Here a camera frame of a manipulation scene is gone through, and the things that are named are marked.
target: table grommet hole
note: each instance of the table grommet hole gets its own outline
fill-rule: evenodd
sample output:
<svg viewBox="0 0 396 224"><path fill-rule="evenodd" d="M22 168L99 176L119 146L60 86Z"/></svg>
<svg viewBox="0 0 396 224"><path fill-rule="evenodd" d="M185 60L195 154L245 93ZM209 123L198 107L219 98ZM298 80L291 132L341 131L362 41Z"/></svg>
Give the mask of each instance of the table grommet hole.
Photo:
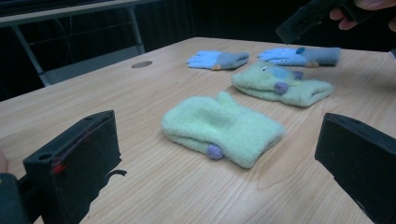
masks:
<svg viewBox="0 0 396 224"><path fill-rule="evenodd" d="M140 63L134 63L134 65L132 65L132 68L141 68L141 67L146 67L152 64L152 61L144 61L144 62L140 62Z"/></svg>

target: light green knitted mitten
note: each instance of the light green knitted mitten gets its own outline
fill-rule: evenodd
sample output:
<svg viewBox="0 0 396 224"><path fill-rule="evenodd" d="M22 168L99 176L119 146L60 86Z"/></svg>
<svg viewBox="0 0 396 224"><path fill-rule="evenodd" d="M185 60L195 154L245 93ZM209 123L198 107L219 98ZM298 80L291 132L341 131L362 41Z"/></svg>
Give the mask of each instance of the light green knitted mitten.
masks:
<svg viewBox="0 0 396 224"><path fill-rule="evenodd" d="M251 168L282 138L285 129L264 114L239 105L222 91L216 99L195 96L169 110L162 120L173 142L219 160L223 156Z"/></svg>
<svg viewBox="0 0 396 224"><path fill-rule="evenodd" d="M327 82L302 79L301 72L268 62L254 63L232 78L233 85L248 95L287 105L310 106L332 93Z"/></svg>

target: background table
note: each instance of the background table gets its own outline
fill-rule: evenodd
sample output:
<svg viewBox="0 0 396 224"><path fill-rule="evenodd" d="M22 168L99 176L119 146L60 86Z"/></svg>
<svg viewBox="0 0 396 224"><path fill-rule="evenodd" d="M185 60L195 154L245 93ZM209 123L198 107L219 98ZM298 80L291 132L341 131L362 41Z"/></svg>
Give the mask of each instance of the background table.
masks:
<svg viewBox="0 0 396 224"><path fill-rule="evenodd" d="M285 46L193 38L1 102L0 148L8 169L22 177L28 155L80 119L115 110L123 159L118 169L128 174L111 177L83 223L371 223L314 153L327 112L396 137L396 62L385 52L343 49L336 67L292 67L335 87L329 98L299 108L245 95L231 84L233 74L273 47ZM186 60L201 49L251 56L233 71L188 68ZM152 64L132 68L144 61ZM163 114L180 101L220 91L287 129L252 169L212 161L161 131Z"/></svg>

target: purple pom-pom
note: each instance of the purple pom-pom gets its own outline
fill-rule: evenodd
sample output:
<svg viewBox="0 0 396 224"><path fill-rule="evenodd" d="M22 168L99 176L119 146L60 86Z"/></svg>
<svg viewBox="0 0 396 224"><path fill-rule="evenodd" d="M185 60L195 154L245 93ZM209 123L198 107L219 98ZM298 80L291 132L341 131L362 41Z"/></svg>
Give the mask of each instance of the purple pom-pom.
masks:
<svg viewBox="0 0 396 224"><path fill-rule="evenodd" d="M293 71L294 78L297 80L303 80L304 73L302 71Z"/></svg>
<svg viewBox="0 0 396 224"><path fill-rule="evenodd" d="M212 160L220 160L224 157L224 154L221 151L221 148L216 145L209 145L206 149L206 155Z"/></svg>
<svg viewBox="0 0 396 224"><path fill-rule="evenodd" d="M277 82L274 87L277 94L285 94L289 89L289 85L285 82Z"/></svg>

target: wooden table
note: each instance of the wooden table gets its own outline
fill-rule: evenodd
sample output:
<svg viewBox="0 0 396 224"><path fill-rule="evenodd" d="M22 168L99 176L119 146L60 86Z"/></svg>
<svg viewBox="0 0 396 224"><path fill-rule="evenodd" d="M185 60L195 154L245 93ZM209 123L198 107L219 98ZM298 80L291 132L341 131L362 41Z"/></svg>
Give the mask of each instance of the wooden table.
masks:
<svg viewBox="0 0 396 224"><path fill-rule="evenodd" d="M396 137L396 62L386 52L343 49L336 67L293 67L335 87L329 98L298 108L245 95L231 84L233 74L273 47L285 46L193 38L1 102L0 148L8 170L22 177L28 155L80 119L115 110L123 159L118 169L128 174L111 177L83 223L372 223L314 153L327 112ZM186 60L201 49L251 56L234 71L188 68ZM152 65L132 68L144 61ZM220 91L287 129L250 170L212 161L161 130L163 114L180 101Z"/></svg>

